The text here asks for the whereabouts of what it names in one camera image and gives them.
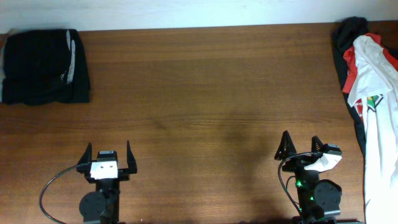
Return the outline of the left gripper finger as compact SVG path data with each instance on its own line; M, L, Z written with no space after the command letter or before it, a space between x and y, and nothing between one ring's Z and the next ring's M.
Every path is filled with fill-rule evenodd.
M82 165L82 164L89 164L92 160L92 145L89 142L85 152L83 153L83 155L81 156L80 160L78 161L78 165Z
M136 160L131 151L131 145L129 140L127 140L127 166L129 170L137 170Z

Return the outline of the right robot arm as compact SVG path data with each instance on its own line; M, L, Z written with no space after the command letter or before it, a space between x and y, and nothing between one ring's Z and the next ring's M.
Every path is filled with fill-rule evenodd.
M320 174L334 168L342 159L341 149L334 144L324 144L318 136L312 137L311 150L298 153L288 131L282 133L274 159L280 164L277 176L286 196L298 215L293 223L336 223L341 214L342 188ZM288 182L282 173L293 173L298 200L288 191Z

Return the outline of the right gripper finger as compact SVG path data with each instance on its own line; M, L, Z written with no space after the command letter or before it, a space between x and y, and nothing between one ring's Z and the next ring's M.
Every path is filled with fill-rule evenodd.
M277 161L282 161L290 156L296 155L296 153L297 151L289 132L284 131L274 159Z
M311 152L323 152L323 143L318 136L312 137Z

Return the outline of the white t-shirt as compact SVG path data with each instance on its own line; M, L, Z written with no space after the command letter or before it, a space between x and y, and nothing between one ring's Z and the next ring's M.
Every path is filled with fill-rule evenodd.
M348 104L362 103L366 223L397 223L397 69L370 35L354 42L358 74Z

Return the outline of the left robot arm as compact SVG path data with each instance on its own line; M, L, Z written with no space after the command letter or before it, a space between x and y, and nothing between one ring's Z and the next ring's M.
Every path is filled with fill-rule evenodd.
M128 181L131 174L137 173L137 164L130 143L126 146L127 167L118 167L116 151L100 151L92 159L92 145L77 163L76 171L83 174L95 190L87 193L80 201L79 211L84 223L119 223L120 183Z

